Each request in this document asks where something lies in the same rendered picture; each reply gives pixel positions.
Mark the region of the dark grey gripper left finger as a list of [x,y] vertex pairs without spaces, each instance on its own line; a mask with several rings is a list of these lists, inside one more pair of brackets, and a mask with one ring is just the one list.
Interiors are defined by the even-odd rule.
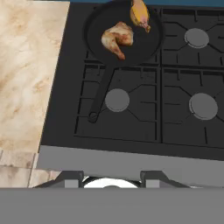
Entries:
[[37,185],[37,188],[82,188],[83,179],[83,171],[62,171],[56,179]]

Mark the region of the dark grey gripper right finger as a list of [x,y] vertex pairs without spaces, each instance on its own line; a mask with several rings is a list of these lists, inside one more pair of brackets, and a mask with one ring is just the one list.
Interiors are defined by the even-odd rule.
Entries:
[[188,185],[169,179],[162,171],[141,171],[140,179],[142,188],[188,188]]

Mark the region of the black cast iron pan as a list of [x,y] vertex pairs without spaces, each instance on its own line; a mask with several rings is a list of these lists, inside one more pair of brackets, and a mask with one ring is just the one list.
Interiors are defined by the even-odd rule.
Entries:
[[[98,119],[115,69],[144,63],[158,52],[165,39],[164,25],[160,16],[152,8],[149,8],[151,26],[149,33],[133,25],[130,19],[130,8],[130,0],[113,0],[104,3],[91,12],[83,26],[83,41],[88,51],[105,66],[88,113],[88,120],[91,123],[95,123]],[[121,47],[125,60],[118,59],[112,52],[106,50],[101,42],[103,32],[120,21],[129,25],[134,32],[133,45]]]

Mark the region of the browned chicken drumstick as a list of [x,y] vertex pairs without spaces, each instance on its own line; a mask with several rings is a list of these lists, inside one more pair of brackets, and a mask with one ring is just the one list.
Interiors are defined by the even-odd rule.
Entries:
[[119,60],[125,60],[125,55],[120,46],[132,46],[134,42],[134,32],[132,28],[124,22],[118,22],[115,26],[107,29],[101,36],[102,45]]

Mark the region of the yellow chicken drumstick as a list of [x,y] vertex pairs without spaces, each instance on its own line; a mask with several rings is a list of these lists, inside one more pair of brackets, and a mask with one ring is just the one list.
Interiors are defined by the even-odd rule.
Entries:
[[147,33],[150,32],[150,13],[144,3],[144,0],[132,0],[130,7],[130,18],[134,25],[144,28]]

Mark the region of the white round knob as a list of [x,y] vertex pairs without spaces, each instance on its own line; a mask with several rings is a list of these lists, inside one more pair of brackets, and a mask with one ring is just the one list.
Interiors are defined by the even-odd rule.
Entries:
[[83,185],[85,188],[138,188],[140,186],[138,182],[115,178],[86,178]]

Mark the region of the black gas hob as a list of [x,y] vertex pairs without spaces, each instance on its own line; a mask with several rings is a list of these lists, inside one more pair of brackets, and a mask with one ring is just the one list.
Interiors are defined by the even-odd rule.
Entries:
[[161,48],[115,69],[90,122],[105,66],[83,26],[100,5],[69,6],[38,168],[131,180],[162,171],[189,186],[224,186],[224,8],[151,6],[164,25]]

